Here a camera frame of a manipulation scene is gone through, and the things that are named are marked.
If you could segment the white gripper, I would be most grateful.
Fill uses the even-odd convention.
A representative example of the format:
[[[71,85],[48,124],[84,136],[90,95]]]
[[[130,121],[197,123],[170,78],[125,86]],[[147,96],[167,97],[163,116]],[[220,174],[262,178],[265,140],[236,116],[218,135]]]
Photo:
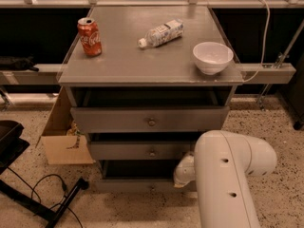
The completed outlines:
[[[176,188],[183,188],[196,179],[194,153],[187,152],[174,169],[173,181]]]

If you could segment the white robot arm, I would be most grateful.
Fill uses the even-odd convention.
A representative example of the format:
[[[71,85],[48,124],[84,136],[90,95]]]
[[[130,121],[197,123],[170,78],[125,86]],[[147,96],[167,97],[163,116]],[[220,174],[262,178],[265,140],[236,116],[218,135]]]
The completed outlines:
[[[212,130],[176,166],[174,186],[196,183],[201,228],[260,228],[246,178],[267,176],[276,163],[276,152],[266,141]]]

